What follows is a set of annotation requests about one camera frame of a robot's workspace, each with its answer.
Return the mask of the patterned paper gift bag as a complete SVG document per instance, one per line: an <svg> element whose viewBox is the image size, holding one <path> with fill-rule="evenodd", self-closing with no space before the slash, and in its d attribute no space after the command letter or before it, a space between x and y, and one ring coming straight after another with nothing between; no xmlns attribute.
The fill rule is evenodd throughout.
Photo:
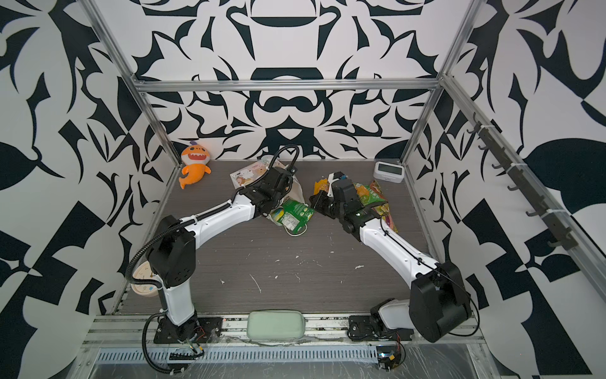
<svg viewBox="0 0 606 379"><path fill-rule="evenodd" d="M275 186L290 179L291 191L282 199L282 203L292 199L306 204L301 184L296 178L295 172L296 168L292 163L283 164L278 159L263 158L260 161L232 172L230 174L230 179L234 187L239 189L241 194L251 197L255 204L258 204L260 201L260 195L257 194L257 188L259 186L262 186L265 183ZM260 215L271 221L270 213L260 213Z"/></svg>

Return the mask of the green Fox's candy packet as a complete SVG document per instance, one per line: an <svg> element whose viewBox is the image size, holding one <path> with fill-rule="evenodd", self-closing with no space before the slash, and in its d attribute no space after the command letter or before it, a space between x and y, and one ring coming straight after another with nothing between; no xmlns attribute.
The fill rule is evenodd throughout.
<svg viewBox="0 0 606 379"><path fill-rule="evenodd" d="M288 235L296 237L307 231L307 224L314 213L308 205L289 199L272 211L270 218L276 225L282 226Z"/></svg>

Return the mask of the small green orange snack packet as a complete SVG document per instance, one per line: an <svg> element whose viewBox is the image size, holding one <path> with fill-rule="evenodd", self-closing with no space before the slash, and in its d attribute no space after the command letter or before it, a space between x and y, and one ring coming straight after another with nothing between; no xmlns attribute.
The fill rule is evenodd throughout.
<svg viewBox="0 0 606 379"><path fill-rule="evenodd" d="M388 202L380 191L380 188L377 187L377 183L375 181L371 182L370 185L355 183L354 187L361 203L364 206L383 205Z"/></svg>

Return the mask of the yellow snack packet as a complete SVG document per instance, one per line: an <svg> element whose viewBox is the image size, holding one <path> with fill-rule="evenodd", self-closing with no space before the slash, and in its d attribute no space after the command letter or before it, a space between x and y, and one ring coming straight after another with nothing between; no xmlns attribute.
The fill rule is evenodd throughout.
<svg viewBox="0 0 606 379"><path fill-rule="evenodd" d="M314 183L313 194L317 195L320 192L325 192L328 194L330 192L331 185L327 178L322 178L321 180Z"/></svg>

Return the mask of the orange pink Fox's candy packet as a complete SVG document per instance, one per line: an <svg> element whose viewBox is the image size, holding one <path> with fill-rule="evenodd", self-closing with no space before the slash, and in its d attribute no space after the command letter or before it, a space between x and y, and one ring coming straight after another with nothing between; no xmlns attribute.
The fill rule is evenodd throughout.
<svg viewBox="0 0 606 379"><path fill-rule="evenodd" d="M385 222L385 224L388 225L391 230L398 232L388 203L384 203L383 205L376 207L376 211L380 215L382 221Z"/></svg>

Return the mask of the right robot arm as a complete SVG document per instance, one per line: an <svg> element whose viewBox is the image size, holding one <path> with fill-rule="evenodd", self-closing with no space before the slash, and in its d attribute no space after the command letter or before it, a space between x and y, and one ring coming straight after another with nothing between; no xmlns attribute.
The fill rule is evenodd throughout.
<svg viewBox="0 0 606 379"><path fill-rule="evenodd" d="M360 243L380 255L409 287L410 297L380 303L372 311L378 328L410 329L435 343L473 314L473 302L457 265L440 263L419 251L383 222L377 203L364 205L354 183L344 173L328 177L328 188L310 197L312 208L333 220Z"/></svg>

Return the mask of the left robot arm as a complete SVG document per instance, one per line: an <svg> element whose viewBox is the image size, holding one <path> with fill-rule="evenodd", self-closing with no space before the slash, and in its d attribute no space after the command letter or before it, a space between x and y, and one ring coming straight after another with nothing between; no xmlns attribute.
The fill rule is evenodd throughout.
<svg viewBox="0 0 606 379"><path fill-rule="evenodd" d="M196 253L207 241L228 229L278 208L294 186L296 145L285 145L271 158L268 170L247 186L238 187L232 197L203 213L181 219L162 219L156 235L147 241L126 268L130 284L155 287L161 311L150 316L143 328L141 346L146 363L160 374L175 375L172 366L160 366L149 355L147 333L152 320L167 322L172 338L191 347L191 358L200 358L204 349L194 347L200 326L193 304L190 278L195 271Z"/></svg>

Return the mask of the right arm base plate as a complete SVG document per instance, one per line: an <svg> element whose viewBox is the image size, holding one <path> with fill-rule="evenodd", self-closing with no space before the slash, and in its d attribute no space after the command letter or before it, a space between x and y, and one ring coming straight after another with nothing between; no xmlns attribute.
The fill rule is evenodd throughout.
<svg viewBox="0 0 606 379"><path fill-rule="evenodd" d="M352 315L348 318L347 337L351 341L412 341L413 335L413 329L388 329L380 319L372 315Z"/></svg>

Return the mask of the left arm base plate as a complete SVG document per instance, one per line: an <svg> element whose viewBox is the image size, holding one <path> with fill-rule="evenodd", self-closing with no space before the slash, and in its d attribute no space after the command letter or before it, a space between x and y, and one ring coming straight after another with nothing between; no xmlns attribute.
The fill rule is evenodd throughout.
<svg viewBox="0 0 606 379"><path fill-rule="evenodd" d="M222 317L192 317L175 326L168 317L161 317L156 328L155 344L206 344L221 336Z"/></svg>

